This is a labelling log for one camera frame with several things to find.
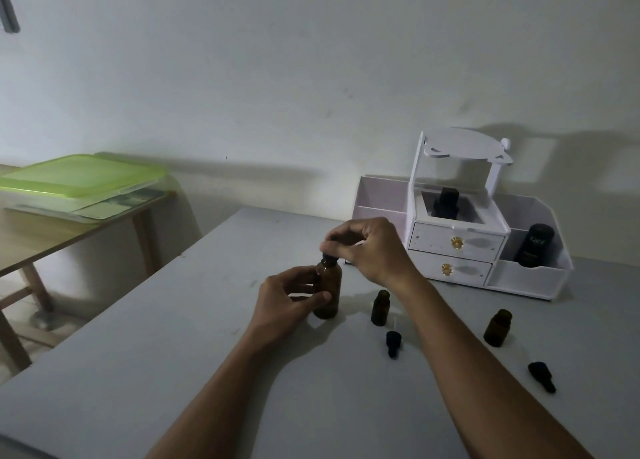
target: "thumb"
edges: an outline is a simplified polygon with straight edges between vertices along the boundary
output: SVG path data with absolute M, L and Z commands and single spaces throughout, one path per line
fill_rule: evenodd
M 331 301 L 331 294 L 327 291 L 318 292 L 304 301 L 296 302 L 296 305 L 307 316 L 311 311 L 316 310 L 327 302 Z
M 339 257 L 348 261 L 353 260 L 353 247 L 336 240 L 325 240 L 322 242 L 320 244 L 320 251 L 332 257 Z

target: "desk organizer with drawers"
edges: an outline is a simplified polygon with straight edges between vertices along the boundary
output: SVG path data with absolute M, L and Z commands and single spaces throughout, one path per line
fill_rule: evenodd
M 571 257 L 551 208 L 530 196 L 494 194 L 501 167 L 513 163 L 508 149 L 509 140 L 498 142 L 476 131 L 423 132 L 410 180 L 362 177 L 353 218 L 384 216 L 391 221 L 425 277 L 551 300 L 573 269 Z M 456 220 L 432 216 L 442 187 L 416 182 L 423 156 L 485 159 L 492 164 L 484 189 L 457 188 Z M 513 259 L 534 223 L 551 226 L 556 235 L 546 265 L 526 268 Z

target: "forearm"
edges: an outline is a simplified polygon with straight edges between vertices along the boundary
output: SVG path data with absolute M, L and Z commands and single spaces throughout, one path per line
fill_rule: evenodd
M 480 458 L 590 457 L 469 331 L 437 290 L 412 275 L 392 288 L 465 445 Z
M 261 362 L 243 337 L 147 459 L 232 458 Z

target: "floor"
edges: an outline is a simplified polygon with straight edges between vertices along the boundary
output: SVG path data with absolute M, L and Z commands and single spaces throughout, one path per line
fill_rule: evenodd
M 20 284 L 0 278 L 0 296 L 9 295 L 18 289 L 20 289 Z M 37 311 L 37 309 L 38 308 L 33 298 L 28 296 L 25 297 L 25 299 L 7 307 L 3 311 L 7 319 L 29 324 L 29 318 Z M 85 323 L 86 322 L 84 320 L 74 318 L 73 316 L 57 314 L 56 329 L 54 329 L 52 333 L 57 334 L 60 337 L 67 338 L 80 329 Z M 36 362 L 39 357 L 51 350 L 51 348 L 33 341 L 28 341 L 26 339 L 21 339 L 21 341 L 33 362 Z M 0 385 L 9 381 L 14 372 L 17 372 L 17 370 L 13 368 L 4 348 L 0 346 Z

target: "tabletop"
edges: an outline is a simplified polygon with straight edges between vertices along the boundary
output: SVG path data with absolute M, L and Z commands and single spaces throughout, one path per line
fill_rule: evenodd
M 0 434 L 60 459 L 142 458 L 211 377 L 245 329 L 258 286 L 315 264 L 337 222 L 247 207 L 0 387 Z M 513 314 L 508 370 L 596 457 L 640 448 L 636 268 L 576 259 L 553 303 L 435 283 L 481 336 Z M 344 265 L 338 317 L 307 322 L 258 384 L 240 457 L 467 457 L 392 297 L 386 328 L 369 321 L 379 287 Z M 399 359 L 385 334 L 403 335 Z M 558 389 L 528 374 L 545 361 Z
M 16 169 L 0 164 L 0 174 Z M 7 210 L 0 198 L 0 277 L 75 243 L 172 196 L 171 192 L 100 223 L 79 223 Z

